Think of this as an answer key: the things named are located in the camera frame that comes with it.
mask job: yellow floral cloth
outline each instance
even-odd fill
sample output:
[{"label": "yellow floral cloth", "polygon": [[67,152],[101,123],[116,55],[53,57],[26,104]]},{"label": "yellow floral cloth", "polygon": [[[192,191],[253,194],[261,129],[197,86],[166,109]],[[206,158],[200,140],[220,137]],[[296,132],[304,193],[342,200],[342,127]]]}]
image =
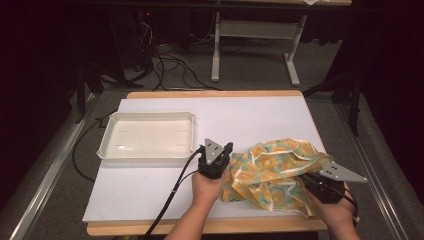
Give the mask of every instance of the yellow floral cloth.
[{"label": "yellow floral cloth", "polygon": [[318,209],[297,177],[316,172],[333,161],[308,141],[284,139],[259,143],[247,153],[233,153],[222,200],[247,200],[267,210],[316,216]]}]

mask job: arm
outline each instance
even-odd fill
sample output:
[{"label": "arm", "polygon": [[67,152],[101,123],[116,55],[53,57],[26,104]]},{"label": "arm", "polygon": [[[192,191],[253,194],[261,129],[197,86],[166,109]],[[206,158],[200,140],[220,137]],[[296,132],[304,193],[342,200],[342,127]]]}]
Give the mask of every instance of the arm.
[{"label": "arm", "polygon": [[195,240],[202,237],[209,210],[221,194],[224,175],[220,179],[211,180],[199,172],[193,174],[193,201],[168,236],[166,236],[166,240]]},{"label": "arm", "polygon": [[317,204],[322,220],[337,240],[360,239],[353,225],[354,206],[350,202],[342,198],[336,204],[323,204],[312,193],[308,192],[308,195]]}]

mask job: white plastic tray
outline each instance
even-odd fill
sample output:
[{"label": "white plastic tray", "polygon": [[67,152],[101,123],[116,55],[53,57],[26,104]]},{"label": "white plastic tray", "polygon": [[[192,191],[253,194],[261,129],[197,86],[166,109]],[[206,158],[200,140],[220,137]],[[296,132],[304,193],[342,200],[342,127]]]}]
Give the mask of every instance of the white plastic tray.
[{"label": "white plastic tray", "polygon": [[189,112],[114,113],[97,155],[106,162],[186,161],[193,152],[194,115]]}]

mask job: person's left hand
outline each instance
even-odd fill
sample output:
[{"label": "person's left hand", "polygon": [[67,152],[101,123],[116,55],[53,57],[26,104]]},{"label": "person's left hand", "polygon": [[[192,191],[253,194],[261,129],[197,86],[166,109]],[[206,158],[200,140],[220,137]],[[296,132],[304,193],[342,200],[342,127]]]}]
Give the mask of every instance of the person's left hand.
[{"label": "person's left hand", "polygon": [[216,199],[221,195],[225,172],[219,179],[209,179],[199,172],[192,176],[193,204],[201,204],[212,207]]}]

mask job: human hand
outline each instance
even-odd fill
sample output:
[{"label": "human hand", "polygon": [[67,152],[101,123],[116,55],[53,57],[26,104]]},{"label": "human hand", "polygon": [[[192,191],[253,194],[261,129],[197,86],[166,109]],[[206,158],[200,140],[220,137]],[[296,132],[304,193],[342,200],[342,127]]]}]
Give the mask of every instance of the human hand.
[{"label": "human hand", "polygon": [[211,208],[221,195],[225,172],[219,179],[209,179],[199,172],[192,176],[193,204]]},{"label": "human hand", "polygon": [[[345,188],[349,190],[346,182],[344,183]],[[307,191],[309,197],[318,206],[321,218],[324,223],[328,226],[328,229],[336,239],[359,239],[353,225],[353,213],[355,207],[342,198],[338,203],[335,204],[324,204],[318,198],[316,198],[311,192]],[[347,197],[352,198],[352,195],[345,191]]]}]

